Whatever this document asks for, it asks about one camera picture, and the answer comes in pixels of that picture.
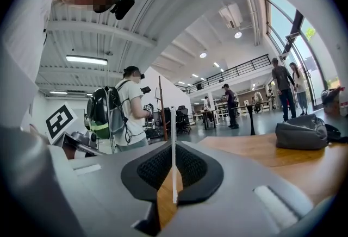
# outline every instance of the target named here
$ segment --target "black and white sign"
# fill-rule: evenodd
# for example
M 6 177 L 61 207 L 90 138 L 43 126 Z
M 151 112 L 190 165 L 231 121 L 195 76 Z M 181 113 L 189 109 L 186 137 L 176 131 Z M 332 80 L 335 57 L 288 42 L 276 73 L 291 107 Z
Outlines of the black and white sign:
M 76 119 L 77 116 L 68 103 L 64 103 L 53 113 L 46 120 L 47 136 L 50 144 L 53 144 Z

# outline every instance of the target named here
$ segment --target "desk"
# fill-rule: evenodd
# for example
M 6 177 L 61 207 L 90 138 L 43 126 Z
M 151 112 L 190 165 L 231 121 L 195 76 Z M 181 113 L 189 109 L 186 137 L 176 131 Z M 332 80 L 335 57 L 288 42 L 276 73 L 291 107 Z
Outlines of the desk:
M 281 149 L 276 148 L 275 134 L 209 136 L 198 144 L 256 160 L 301 189 L 315 205 L 327 196 L 337 193 L 348 170 L 347 144 L 333 144 L 317 151 Z M 179 172 L 177 172 L 177 182 L 177 189 L 180 192 L 183 187 Z M 157 200 L 163 228 L 177 210 L 172 202 L 171 172 L 159 189 Z
M 250 116 L 250 124 L 251 124 L 251 132 L 250 135 L 255 135 L 255 129 L 254 129 L 254 121 L 252 119 L 252 107 L 255 105 L 261 105 L 261 104 L 265 104 L 268 102 L 261 102 L 261 103 L 256 103 L 256 104 L 249 104 L 249 105 L 243 105 L 241 107 L 236 107 L 236 108 L 232 108 L 232 109 L 242 109 L 242 108 L 247 108 L 248 112 L 249 112 L 249 116 Z
M 207 116 L 207 113 L 213 113 L 213 122 L 214 122 L 214 128 L 216 128 L 214 111 L 215 111 L 215 109 L 212 109 L 212 110 L 207 110 L 207 111 L 203 111 L 203 110 L 201 110 L 201 113 L 203 114 L 203 123 L 204 123 L 204 128 L 205 128 L 206 130 L 209 128 L 209 125 L 208 125 L 208 116 Z

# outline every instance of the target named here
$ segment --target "fluorescent light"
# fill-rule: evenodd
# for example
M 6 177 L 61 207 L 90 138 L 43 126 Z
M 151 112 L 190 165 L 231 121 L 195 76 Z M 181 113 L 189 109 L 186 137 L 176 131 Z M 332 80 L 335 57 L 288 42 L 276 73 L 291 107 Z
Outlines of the fluorescent light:
M 240 32 L 240 31 L 237 32 L 237 33 L 234 35 L 234 37 L 235 37 L 236 39 L 241 38 L 241 32 Z
M 100 65 L 108 64 L 107 59 L 95 58 L 95 57 L 81 57 L 78 55 L 67 55 L 66 60 L 72 61 L 72 62 L 93 63 L 93 64 L 100 64 Z
M 67 92 L 65 91 L 50 91 L 51 94 L 62 94 L 62 95 L 67 95 Z

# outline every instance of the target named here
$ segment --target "black railing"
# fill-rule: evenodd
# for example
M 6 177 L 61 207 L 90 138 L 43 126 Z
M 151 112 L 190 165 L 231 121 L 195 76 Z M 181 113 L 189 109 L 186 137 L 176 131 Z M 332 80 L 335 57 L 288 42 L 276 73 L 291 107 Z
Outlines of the black railing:
M 221 73 L 215 74 L 209 78 L 206 78 L 205 80 L 201 80 L 200 82 L 197 82 L 193 84 L 192 86 L 186 87 L 185 91 L 183 90 L 184 89 L 183 86 L 177 85 L 177 87 L 179 87 L 181 90 L 186 92 L 186 94 L 190 94 L 190 93 L 202 90 L 204 88 L 207 88 L 209 86 L 212 86 L 214 84 L 222 83 L 231 78 L 241 76 L 242 74 L 246 74 L 246 73 L 255 71 L 257 69 L 260 69 L 262 67 L 266 67 L 270 64 L 271 64 L 271 61 L 268 58 L 268 54 L 265 54 L 265 55 L 262 55 L 261 57 L 257 57 L 253 60 L 242 63 L 236 67 L 233 67 Z

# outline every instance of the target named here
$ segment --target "pole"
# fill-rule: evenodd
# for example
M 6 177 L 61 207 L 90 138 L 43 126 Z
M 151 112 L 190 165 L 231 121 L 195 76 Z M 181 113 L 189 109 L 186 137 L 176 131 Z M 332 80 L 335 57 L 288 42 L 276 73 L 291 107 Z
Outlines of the pole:
M 163 96 L 162 96 L 162 86 L 161 86 L 161 76 L 158 76 L 159 80 L 159 94 L 161 96 L 161 112 L 162 112 L 162 121 L 163 121 L 163 133 L 164 133 L 164 140 L 168 141 L 168 135 L 167 135 L 167 125 L 165 123 L 165 116 L 164 116 L 164 107 L 163 107 Z

